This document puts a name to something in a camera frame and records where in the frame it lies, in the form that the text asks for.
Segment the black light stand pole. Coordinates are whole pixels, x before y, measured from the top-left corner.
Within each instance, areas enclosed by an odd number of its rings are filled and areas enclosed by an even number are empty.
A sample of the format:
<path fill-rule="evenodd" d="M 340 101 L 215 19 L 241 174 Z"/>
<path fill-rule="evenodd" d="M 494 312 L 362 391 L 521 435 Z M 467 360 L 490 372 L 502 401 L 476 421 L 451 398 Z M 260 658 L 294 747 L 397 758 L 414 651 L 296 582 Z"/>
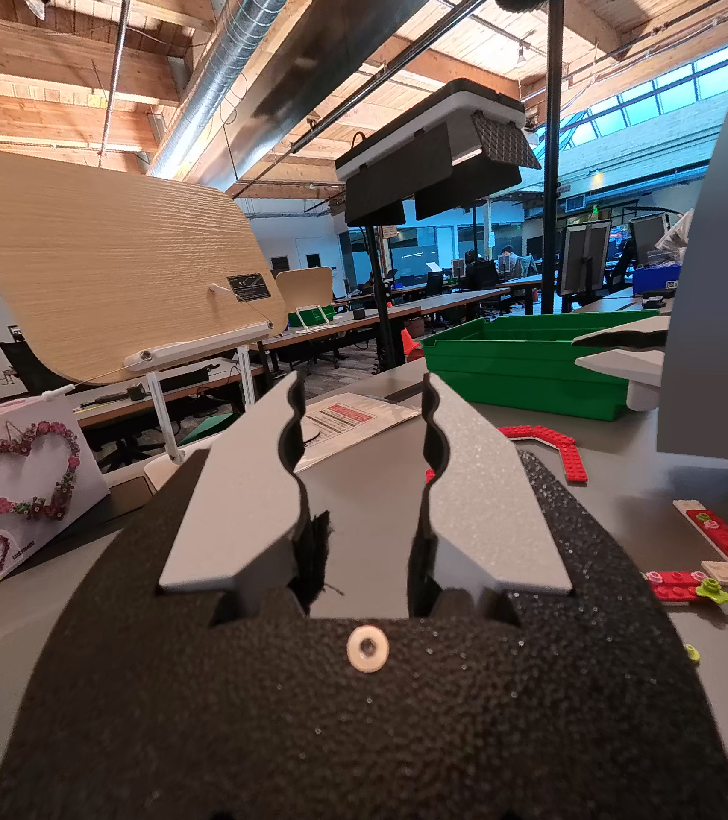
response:
<path fill-rule="evenodd" d="M 365 227 L 364 232 L 372 268 L 373 294 L 375 296 L 376 309 L 379 317 L 377 372 L 383 373 L 406 363 L 402 342 L 404 326 L 399 319 L 391 319 L 389 315 L 387 292 L 382 276 L 376 230 L 370 225 Z"/>

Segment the long wooden desk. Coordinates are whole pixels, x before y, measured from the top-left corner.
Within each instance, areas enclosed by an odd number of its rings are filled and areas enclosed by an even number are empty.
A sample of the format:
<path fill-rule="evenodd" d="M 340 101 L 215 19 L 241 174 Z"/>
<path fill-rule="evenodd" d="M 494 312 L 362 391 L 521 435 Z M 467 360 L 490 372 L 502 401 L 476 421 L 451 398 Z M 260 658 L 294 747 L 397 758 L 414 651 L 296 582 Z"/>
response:
<path fill-rule="evenodd" d="M 363 318 L 355 319 L 352 313 L 344 313 L 329 324 L 288 328 L 284 333 L 263 340 L 261 346 L 271 359 L 287 363 L 291 370 L 303 363 L 306 373 L 311 374 L 311 364 L 319 357 L 369 339 L 379 343 L 380 370 L 390 370 L 406 363 L 401 341 L 404 323 L 410 318 L 422 316 L 421 303 L 388 307 L 386 320 L 377 310 L 365 311 Z"/>

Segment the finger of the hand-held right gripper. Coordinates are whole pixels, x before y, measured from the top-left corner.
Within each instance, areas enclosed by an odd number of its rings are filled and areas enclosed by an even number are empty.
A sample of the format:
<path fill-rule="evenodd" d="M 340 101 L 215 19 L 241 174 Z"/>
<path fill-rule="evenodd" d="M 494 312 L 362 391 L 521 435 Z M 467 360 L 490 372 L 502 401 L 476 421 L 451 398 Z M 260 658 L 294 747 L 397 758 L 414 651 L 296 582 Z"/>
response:
<path fill-rule="evenodd" d="M 659 406 L 664 355 L 662 350 L 612 349 L 578 357 L 575 364 L 592 372 L 627 380 L 627 407 L 635 412 L 648 412 Z"/>
<path fill-rule="evenodd" d="M 635 351 L 664 349 L 669 325 L 669 316 L 647 316 L 635 322 L 577 336 L 573 339 L 572 345 Z"/>

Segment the green stacked plastic bins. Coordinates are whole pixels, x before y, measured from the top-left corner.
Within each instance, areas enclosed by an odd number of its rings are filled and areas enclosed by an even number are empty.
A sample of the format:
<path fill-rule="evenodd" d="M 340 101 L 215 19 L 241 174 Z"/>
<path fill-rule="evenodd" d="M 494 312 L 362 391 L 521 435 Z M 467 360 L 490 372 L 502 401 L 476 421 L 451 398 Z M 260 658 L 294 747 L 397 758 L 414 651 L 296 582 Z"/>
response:
<path fill-rule="evenodd" d="M 658 311 L 481 318 L 423 341 L 428 372 L 468 402 L 611 422 L 627 382 L 575 364 L 574 338 L 652 318 Z"/>

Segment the black vertical pole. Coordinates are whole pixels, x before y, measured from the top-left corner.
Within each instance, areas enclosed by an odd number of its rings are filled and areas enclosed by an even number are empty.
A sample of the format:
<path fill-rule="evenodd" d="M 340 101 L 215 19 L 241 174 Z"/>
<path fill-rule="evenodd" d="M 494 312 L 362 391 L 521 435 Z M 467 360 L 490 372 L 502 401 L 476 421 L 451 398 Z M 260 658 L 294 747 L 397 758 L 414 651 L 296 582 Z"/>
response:
<path fill-rule="evenodd" d="M 557 205 L 561 120 L 564 1 L 548 3 L 546 132 L 543 182 L 543 272 L 541 313 L 554 313 L 558 251 Z"/>

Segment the green flat board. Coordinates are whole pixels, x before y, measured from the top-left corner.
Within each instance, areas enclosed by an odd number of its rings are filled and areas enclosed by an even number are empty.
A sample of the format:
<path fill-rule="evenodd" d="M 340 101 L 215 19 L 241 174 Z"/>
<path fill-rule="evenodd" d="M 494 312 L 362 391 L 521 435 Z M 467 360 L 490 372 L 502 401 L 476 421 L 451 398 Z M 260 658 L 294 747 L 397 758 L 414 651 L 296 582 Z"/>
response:
<path fill-rule="evenodd" d="M 217 435 L 233 425 L 239 416 L 240 414 L 232 412 L 208 416 L 179 442 L 179 446 L 183 448 L 209 436 Z"/>

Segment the red angled lego plate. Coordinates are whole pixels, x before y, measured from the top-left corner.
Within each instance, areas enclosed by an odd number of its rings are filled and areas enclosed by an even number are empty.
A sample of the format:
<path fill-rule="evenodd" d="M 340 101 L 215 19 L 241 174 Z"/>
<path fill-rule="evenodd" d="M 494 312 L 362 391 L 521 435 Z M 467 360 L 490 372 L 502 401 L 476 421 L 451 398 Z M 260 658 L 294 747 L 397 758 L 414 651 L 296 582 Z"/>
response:
<path fill-rule="evenodd" d="M 584 484 L 588 481 L 584 463 L 572 436 L 543 425 L 509 425 L 498 427 L 498 430 L 512 441 L 533 441 L 557 450 L 567 481 L 575 484 Z"/>

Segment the metal ventilation duct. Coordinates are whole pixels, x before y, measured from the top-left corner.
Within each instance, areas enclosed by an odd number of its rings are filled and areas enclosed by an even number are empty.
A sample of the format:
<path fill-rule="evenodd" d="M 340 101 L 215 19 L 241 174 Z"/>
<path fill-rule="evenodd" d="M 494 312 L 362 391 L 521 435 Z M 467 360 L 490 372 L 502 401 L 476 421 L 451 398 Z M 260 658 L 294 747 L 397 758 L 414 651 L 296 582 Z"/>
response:
<path fill-rule="evenodd" d="M 284 1 L 225 2 L 148 176 L 171 179 L 179 171 L 284 6 Z"/>

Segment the blue plastic bin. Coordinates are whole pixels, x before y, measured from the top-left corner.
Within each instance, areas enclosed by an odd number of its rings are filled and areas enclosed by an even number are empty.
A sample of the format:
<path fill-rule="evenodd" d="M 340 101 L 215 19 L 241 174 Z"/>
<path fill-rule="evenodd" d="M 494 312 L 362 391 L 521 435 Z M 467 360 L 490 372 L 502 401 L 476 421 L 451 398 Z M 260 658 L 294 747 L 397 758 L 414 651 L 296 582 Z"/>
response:
<path fill-rule="evenodd" d="M 636 268 L 632 274 L 633 295 L 642 296 L 649 292 L 676 290 L 681 267 L 680 263 L 666 263 Z"/>

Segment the dark computer monitor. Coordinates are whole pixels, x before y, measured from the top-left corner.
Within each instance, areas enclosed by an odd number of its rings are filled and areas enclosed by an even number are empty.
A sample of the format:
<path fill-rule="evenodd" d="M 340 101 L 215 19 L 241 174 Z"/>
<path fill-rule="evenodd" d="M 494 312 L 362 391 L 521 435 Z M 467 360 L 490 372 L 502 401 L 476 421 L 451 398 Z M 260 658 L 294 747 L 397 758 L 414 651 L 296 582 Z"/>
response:
<path fill-rule="evenodd" d="M 650 212 L 629 220 L 629 231 L 635 245 L 637 267 L 646 267 L 651 264 L 649 254 L 656 251 L 657 242 L 666 235 L 669 228 L 669 216 L 666 211 Z"/>

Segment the instruction sheet in clear sleeve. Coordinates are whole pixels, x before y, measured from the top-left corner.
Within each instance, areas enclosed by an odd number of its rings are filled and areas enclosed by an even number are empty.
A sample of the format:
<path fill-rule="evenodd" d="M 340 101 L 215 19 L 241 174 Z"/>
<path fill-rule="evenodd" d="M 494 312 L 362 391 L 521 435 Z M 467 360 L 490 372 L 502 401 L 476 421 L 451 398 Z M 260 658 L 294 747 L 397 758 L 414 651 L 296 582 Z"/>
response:
<path fill-rule="evenodd" d="M 304 454 L 294 473 L 304 472 L 417 416 L 418 408 L 350 393 L 309 404 L 301 420 Z"/>

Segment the grey computer monitor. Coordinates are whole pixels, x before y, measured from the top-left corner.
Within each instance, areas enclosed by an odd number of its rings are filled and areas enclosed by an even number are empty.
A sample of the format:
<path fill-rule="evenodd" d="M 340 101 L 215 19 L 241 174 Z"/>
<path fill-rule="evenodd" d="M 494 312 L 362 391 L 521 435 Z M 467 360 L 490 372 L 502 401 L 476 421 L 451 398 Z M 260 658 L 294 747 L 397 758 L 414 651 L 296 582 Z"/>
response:
<path fill-rule="evenodd" d="M 558 269 L 558 294 L 591 295 L 603 287 L 611 220 L 568 225 Z"/>

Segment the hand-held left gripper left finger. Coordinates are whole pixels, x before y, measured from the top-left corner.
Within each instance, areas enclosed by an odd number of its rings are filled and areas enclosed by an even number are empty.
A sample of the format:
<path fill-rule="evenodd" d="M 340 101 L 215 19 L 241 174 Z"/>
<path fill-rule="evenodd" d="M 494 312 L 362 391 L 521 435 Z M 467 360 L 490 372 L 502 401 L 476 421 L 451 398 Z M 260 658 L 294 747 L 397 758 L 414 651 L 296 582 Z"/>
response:
<path fill-rule="evenodd" d="M 209 453 L 158 581 L 165 593 L 226 591 L 253 615 L 268 590 L 311 606 L 311 514 L 294 470 L 304 454 L 303 378 L 289 373 Z"/>

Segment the black white overhead panel light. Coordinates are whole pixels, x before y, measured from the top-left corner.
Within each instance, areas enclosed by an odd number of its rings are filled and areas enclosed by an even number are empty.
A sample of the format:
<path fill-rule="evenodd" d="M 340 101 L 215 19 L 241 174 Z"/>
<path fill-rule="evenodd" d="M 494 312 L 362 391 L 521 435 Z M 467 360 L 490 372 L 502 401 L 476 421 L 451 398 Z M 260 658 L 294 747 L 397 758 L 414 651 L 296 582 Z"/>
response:
<path fill-rule="evenodd" d="M 398 226 L 405 200 L 422 220 L 520 184 L 541 168 L 524 125 L 520 101 L 450 81 L 336 160 L 346 225 Z"/>

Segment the white heart wreath lego box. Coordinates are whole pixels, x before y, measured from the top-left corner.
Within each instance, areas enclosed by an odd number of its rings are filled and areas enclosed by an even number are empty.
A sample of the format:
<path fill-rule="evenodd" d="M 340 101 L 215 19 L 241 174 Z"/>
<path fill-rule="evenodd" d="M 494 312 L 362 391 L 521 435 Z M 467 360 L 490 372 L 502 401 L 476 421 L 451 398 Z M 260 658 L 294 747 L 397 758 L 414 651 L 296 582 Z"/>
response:
<path fill-rule="evenodd" d="M 108 494 L 66 397 L 0 405 L 0 580 Z"/>

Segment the red lego plate with flowers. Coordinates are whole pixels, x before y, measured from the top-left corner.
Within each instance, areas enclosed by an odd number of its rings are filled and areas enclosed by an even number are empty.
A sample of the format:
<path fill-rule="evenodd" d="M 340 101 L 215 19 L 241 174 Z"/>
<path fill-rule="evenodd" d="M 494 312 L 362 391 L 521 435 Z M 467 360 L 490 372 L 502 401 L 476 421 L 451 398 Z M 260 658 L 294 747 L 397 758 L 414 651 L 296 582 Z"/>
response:
<path fill-rule="evenodd" d="M 643 573 L 643 578 L 656 599 L 667 605 L 728 604 L 728 591 L 721 587 L 719 581 L 702 571 L 649 571 Z"/>

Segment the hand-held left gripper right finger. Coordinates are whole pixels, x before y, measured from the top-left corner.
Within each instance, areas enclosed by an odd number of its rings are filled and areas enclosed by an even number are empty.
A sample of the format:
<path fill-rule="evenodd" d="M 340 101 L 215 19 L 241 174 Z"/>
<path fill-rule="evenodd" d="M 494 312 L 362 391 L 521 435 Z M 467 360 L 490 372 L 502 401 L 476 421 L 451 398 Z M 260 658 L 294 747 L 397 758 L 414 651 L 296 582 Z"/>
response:
<path fill-rule="evenodd" d="M 423 456 L 433 470 L 408 561 L 408 615 L 451 592 L 491 614 L 503 595 L 567 597 L 564 560 L 513 443 L 438 375 L 423 380 Z"/>

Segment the black power strip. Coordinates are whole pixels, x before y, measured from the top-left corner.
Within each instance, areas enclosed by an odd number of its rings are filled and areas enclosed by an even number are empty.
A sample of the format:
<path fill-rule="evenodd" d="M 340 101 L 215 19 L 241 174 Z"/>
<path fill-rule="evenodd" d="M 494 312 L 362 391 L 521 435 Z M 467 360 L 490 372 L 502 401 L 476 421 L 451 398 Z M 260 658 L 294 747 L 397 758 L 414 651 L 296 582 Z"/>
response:
<path fill-rule="evenodd" d="M 158 385 L 166 401 L 174 401 L 174 395 L 195 395 L 206 389 L 210 384 L 210 375 L 218 371 L 220 364 L 209 363 L 192 371 L 171 375 L 158 380 Z"/>

